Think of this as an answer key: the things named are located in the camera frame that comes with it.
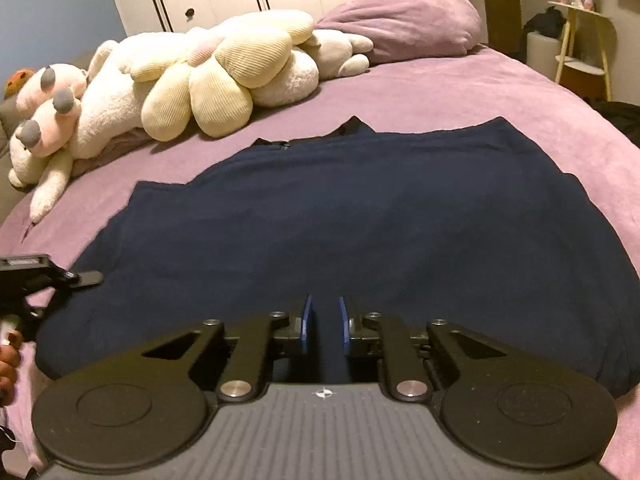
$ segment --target black bag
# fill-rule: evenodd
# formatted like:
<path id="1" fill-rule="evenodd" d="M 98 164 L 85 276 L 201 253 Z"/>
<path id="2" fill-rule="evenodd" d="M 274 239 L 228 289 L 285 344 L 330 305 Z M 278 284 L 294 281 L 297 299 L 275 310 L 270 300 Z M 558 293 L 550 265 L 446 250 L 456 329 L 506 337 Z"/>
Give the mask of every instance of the black bag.
<path id="1" fill-rule="evenodd" d="M 640 148 L 640 106 L 619 102 L 596 102 L 591 106 Z"/>

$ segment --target pink blanket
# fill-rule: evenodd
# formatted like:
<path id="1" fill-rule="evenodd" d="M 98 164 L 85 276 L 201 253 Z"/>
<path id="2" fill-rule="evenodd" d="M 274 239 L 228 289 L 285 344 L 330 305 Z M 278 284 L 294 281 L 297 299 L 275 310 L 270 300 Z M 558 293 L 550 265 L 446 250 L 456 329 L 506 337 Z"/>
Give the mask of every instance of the pink blanket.
<path id="1" fill-rule="evenodd" d="M 304 102 L 257 114 L 225 139 L 195 135 L 145 146 L 76 180 L 33 228 L 27 197 L 0 228 L 0 253 L 49 253 L 56 263 L 68 266 L 126 205 L 136 181 L 188 182 L 257 137 L 320 136 L 352 115 L 378 131 L 393 132 L 447 130 L 505 117 L 563 171 L 578 176 L 640 268 L 640 151 L 575 95 L 487 48 L 467 57 L 382 64 L 360 76 L 327 81 Z M 42 384 L 24 380 L 37 375 L 33 365 L 29 367 L 33 349 L 25 349 L 24 357 L 30 371 L 22 372 L 19 399 L 9 408 L 9 418 L 37 462 L 30 408 Z M 640 479 L 639 421 L 640 403 L 622 399 L 618 431 L 604 464 L 625 480 Z"/>

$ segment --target orange plush toy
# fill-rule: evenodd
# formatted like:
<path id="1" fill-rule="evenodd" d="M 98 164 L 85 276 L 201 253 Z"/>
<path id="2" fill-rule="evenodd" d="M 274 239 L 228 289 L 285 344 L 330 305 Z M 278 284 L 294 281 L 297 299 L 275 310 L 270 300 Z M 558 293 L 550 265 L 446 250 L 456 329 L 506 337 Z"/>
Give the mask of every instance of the orange plush toy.
<path id="1" fill-rule="evenodd" d="M 24 84 L 29 80 L 29 78 L 35 73 L 35 70 L 31 70 L 30 68 L 23 68 L 13 74 L 7 80 L 6 85 L 4 85 L 4 99 L 8 99 L 12 95 L 16 95 L 24 86 Z"/>

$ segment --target navy blue shirt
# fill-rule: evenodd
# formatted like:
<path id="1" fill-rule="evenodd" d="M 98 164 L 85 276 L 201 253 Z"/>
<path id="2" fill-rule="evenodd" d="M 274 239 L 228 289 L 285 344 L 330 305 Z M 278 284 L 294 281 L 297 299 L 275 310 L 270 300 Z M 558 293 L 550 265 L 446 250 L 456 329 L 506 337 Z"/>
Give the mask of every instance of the navy blue shirt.
<path id="1" fill-rule="evenodd" d="M 140 182 L 76 270 L 104 283 L 38 333 L 58 377 L 203 319 L 311 293 L 321 377 L 348 381 L 337 298 L 442 317 L 597 379 L 639 381 L 638 276 L 578 180 L 502 118 L 452 132 L 258 143 L 185 185 Z"/>

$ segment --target finger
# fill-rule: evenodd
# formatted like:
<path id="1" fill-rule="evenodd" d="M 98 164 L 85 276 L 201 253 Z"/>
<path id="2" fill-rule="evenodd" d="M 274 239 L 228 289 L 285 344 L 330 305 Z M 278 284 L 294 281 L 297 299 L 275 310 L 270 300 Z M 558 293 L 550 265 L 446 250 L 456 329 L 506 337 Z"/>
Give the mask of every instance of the finger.
<path id="1" fill-rule="evenodd" d="M 20 365 L 20 352 L 12 346 L 0 345 L 0 362 L 17 368 Z"/>
<path id="2" fill-rule="evenodd" d="M 0 392 L 2 392 L 2 405 L 8 406 L 14 402 L 14 384 L 6 377 L 0 377 Z"/>
<path id="3" fill-rule="evenodd" d="M 0 362 L 0 377 L 6 377 L 15 384 L 18 381 L 18 370 L 7 363 Z"/>
<path id="4" fill-rule="evenodd" d="M 11 332 L 6 335 L 6 338 L 9 340 L 9 344 L 16 350 L 19 350 L 22 343 L 24 343 L 24 337 L 17 330 L 11 330 Z"/>

